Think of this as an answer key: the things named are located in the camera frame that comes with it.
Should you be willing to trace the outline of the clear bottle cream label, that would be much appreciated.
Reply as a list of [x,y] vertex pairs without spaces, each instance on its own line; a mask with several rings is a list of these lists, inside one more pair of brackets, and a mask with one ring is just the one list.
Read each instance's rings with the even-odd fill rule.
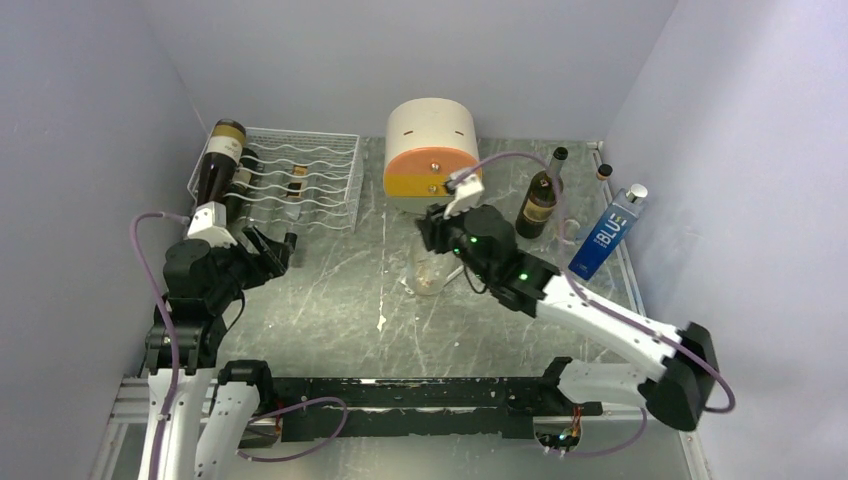
[[453,254],[437,254],[416,243],[409,249],[406,285],[415,295],[436,295],[460,270],[458,260]]

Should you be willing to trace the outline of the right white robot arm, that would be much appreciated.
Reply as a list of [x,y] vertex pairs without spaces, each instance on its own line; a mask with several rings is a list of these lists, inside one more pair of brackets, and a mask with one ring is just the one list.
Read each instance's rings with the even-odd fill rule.
[[519,249],[510,224],[491,205],[454,216],[447,209],[431,205],[415,222],[427,251],[455,255],[506,309],[563,325],[623,360],[574,362],[544,382],[539,398],[548,412],[605,402],[644,408],[679,431],[697,428],[720,375],[705,327],[650,320],[576,284],[554,264]]

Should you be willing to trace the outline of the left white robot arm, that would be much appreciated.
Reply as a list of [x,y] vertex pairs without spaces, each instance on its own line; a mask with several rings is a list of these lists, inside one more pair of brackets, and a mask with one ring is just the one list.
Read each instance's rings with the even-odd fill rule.
[[248,420],[279,406],[267,362],[236,360],[217,368],[229,331],[227,308],[245,291],[283,276],[298,237],[274,241],[244,229],[254,246],[213,247],[186,239],[166,252],[165,310],[146,338],[149,370],[142,479],[216,479],[235,456]]

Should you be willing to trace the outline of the dark green wine bottle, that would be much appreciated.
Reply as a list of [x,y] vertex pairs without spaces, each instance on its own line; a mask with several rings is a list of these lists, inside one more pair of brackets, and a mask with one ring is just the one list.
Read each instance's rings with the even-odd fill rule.
[[563,190],[561,171],[568,157],[565,146],[557,147],[546,168],[532,177],[515,220],[519,236],[535,239],[543,233],[557,205],[556,193]]

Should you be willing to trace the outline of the dark red wine bottle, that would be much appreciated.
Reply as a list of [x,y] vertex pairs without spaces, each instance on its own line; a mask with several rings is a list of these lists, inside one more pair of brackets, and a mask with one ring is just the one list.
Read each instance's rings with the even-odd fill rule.
[[200,159],[197,206],[222,202],[239,165],[245,142],[246,129],[241,123],[232,119],[217,121]]

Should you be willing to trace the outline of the blue clear square bottle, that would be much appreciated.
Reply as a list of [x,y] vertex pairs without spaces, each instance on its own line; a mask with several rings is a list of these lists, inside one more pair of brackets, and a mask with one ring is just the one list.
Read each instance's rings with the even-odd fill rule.
[[590,280],[638,221],[648,189],[638,183],[620,189],[568,264],[583,280]]

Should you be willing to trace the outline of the clear glass bottle black cap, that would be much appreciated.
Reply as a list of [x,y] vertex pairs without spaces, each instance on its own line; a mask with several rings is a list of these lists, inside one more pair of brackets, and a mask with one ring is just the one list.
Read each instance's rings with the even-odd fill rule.
[[610,164],[600,163],[592,182],[579,183],[576,190],[568,190],[563,210],[565,217],[556,227],[556,239],[560,245],[580,245],[589,236],[607,206],[603,191],[613,171]]

